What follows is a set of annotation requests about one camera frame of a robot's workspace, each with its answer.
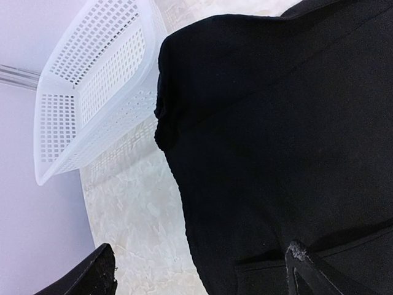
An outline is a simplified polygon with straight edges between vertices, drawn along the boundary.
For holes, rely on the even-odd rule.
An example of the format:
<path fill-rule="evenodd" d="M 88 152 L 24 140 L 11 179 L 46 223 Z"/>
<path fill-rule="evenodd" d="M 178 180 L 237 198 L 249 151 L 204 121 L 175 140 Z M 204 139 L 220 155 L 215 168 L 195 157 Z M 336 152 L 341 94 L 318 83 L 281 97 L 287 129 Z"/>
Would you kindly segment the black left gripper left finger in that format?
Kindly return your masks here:
<path fill-rule="evenodd" d="M 37 295 L 112 295 L 117 290 L 115 256 L 112 247 L 103 243 L 75 268 Z"/>

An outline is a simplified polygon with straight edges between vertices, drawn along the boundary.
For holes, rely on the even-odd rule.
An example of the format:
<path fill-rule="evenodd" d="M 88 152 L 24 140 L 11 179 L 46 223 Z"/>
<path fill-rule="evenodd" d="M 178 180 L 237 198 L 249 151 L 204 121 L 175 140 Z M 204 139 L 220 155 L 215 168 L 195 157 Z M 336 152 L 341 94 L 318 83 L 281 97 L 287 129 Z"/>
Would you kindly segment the white perforated plastic basket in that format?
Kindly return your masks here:
<path fill-rule="evenodd" d="M 38 185 L 87 166 L 152 114 L 165 36 L 153 1 L 86 2 L 37 84 Z"/>

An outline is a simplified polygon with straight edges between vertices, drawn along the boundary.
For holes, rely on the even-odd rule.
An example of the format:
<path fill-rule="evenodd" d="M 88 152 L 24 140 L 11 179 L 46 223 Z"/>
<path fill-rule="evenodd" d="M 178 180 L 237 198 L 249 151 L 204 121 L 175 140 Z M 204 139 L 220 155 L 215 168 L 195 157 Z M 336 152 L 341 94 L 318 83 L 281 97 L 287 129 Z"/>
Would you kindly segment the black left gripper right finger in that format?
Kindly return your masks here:
<path fill-rule="evenodd" d="M 285 255 L 289 294 L 301 294 L 301 278 L 313 294 L 343 294 L 311 259 L 305 245 L 293 240 Z"/>

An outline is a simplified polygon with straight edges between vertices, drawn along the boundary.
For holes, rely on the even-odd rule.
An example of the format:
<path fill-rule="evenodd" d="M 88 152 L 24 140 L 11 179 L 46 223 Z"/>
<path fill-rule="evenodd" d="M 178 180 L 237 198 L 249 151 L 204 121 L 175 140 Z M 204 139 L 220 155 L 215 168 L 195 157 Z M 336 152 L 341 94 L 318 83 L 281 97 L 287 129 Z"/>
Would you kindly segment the black long sleeve shirt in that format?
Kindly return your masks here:
<path fill-rule="evenodd" d="M 392 293 L 392 2 L 216 15 L 158 58 L 155 141 L 208 294 L 287 294 L 306 246 Z"/>

